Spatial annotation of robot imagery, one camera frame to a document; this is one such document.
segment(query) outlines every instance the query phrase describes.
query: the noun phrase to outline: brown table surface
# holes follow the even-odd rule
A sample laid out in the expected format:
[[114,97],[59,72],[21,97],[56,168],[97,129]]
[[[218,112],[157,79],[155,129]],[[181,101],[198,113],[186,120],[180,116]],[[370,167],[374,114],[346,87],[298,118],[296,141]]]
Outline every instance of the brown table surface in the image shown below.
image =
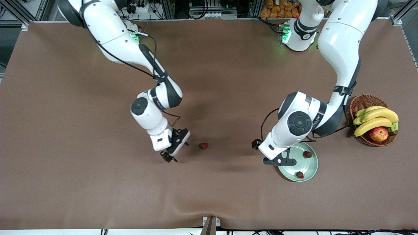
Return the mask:
[[1,229],[195,227],[207,215],[229,229],[418,228],[418,73],[400,27],[371,24],[353,93],[398,113],[397,140],[367,147],[352,128],[318,140],[318,172],[303,183],[263,165],[251,142],[287,94],[329,100],[336,75],[315,45],[280,47],[256,20],[151,22],[147,33],[183,90],[169,112],[191,146],[166,163],[132,118],[152,79],[108,61],[83,28],[31,23],[0,84]]

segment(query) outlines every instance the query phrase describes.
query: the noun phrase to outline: red apple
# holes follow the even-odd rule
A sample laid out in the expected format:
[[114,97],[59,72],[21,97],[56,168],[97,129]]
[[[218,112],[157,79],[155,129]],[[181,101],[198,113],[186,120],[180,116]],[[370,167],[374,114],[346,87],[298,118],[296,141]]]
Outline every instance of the red apple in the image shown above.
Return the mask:
[[389,132],[384,127],[376,127],[369,130],[369,138],[375,142],[382,142],[389,137]]

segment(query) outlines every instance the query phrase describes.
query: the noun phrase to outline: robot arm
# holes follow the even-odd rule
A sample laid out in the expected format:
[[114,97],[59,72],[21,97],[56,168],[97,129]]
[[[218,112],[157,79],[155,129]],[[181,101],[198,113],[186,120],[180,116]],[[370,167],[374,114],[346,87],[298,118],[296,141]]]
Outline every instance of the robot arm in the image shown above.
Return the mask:
[[302,92],[289,94],[278,111],[278,123],[258,149],[270,160],[304,139],[310,131],[334,133],[354,88],[360,68],[359,44],[378,0],[337,0],[318,39],[318,49],[337,74],[329,103]]
[[180,87],[150,49],[133,38],[133,34],[148,35],[138,32],[137,25],[120,19],[116,13],[123,5],[120,1],[85,0],[84,4],[77,5],[79,2],[61,0],[59,9],[67,19],[72,19],[72,24],[87,28],[106,58],[120,64],[142,65],[153,75],[157,86],[140,93],[130,112],[150,135],[154,150],[164,150],[161,155],[166,161],[175,160],[174,156],[186,144],[190,132],[173,129],[161,111],[180,104],[183,98]]
[[304,51],[314,43],[316,30],[324,18],[324,9],[317,1],[299,0],[302,6],[301,14],[299,18],[284,23],[289,29],[286,36],[280,37],[282,45],[294,51]]

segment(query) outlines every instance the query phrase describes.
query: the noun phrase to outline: plate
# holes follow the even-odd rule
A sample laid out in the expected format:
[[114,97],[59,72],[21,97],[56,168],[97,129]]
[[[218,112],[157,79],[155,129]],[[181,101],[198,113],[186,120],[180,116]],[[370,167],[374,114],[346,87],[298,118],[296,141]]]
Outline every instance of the plate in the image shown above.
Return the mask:
[[[304,151],[312,153],[311,158],[305,158],[303,156]],[[306,143],[297,143],[290,147],[289,156],[286,156],[287,152],[282,152],[282,156],[286,158],[296,159],[296,165],[294,166],[279,166],[280,172],[289,180],[295,182],[304,182],[310,180],[318,170],[318,157],[311,146]],[[304,178],[300,179],[296,177],[296,172],[301,171]]]

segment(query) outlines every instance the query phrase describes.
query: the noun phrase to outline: wicker basket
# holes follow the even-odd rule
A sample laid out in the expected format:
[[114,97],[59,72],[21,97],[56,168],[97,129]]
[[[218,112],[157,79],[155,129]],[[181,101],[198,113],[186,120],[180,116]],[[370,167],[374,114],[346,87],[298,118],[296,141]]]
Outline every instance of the wicker basket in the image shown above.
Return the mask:
[[[383,102],[383,100],[379,99],[376,96],[373,95],[359,95],[356,96],[350,103],[350,115],[351,115],[351,119],[354,120],[355,119],[355,114],[357,111],[361,110],[361,109],[365,109],[371,106],[383,106],[386,108],[389,108],[385,102]],[[361,139],[363,139],[363,141],[365,143],[367,143],[370,146],[386,146],[386,145],[390,145],[391,143],[393,143],[396,139],[396,135],[394,136],[389,136],[385,141],[382,142],[375,142],[373,140],[371,140],[369,138],[368,135],[364,134],[362,136],[360,136]]]

